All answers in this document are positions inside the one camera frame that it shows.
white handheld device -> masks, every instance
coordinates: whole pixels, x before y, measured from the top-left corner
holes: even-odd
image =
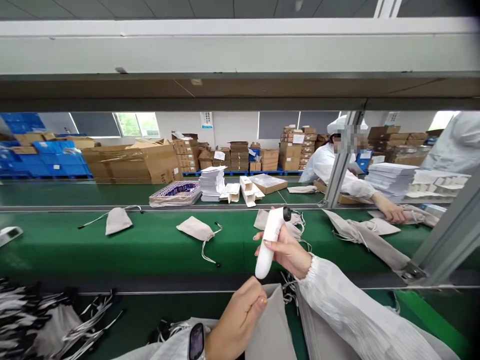
[[[285,222],[289,222],[292,218],[292,211],[290,208],[284,206],[268,213],[268,219],[263,232],[263,240],[276,242],[279,238],[280,228]],[[265,279],[272,266],[274,252],[267,248],[264,242],[261,242],[258,258],[256,259],[255,276],[257,279]]]

metal bar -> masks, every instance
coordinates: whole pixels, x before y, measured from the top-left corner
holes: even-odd
[[[413,255],[411,263],[427,275],[419,280],[419,284],[443,284],[480,246],[479,213],[480,168],[468,180],[441,221]]]
[[[349,148],[354,143],[354,136],[358,132],[358,126],[362,123],[364,114],[364,111],[349,111],[346,115],[345,130],[341,134],[341,150],[335,156],[335,163],[324,198],[326,206],[332,209],[339,206],[338,199],[352,154]]]

ceiling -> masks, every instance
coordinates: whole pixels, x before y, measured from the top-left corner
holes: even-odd
[[[0,20],[371,18],[378,0],[0,0]],[[403,0],[399,17],[467,16],[459,0]]]

window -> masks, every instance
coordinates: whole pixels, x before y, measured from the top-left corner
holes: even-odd
[[[154,112],[115,112],[123,136],[158,138],[159,125]]]
[[[433,121],[428,128],[430,130],[439,130],[445,129],[449,124],[450,120],[454,118],[455,115],[458,115],[460,111],[438,111],[433,118]]]

handheld device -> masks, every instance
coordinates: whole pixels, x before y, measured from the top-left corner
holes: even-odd
[[[13,239],[18,238],[24,231],[18,226],[5,227],[0,231],[0,248],[11,242]]]
[[[270,210],[268,219],[266,220],[265,231],[263,232],[263,240],[276,242],[279,238],[280,228],[285,222],[292,218],[292,211],[289,207],[279,207]],[[255,276],[257,279],[265,279],[272,266],[274,252],[261,243],[258,258],[256,259]]]

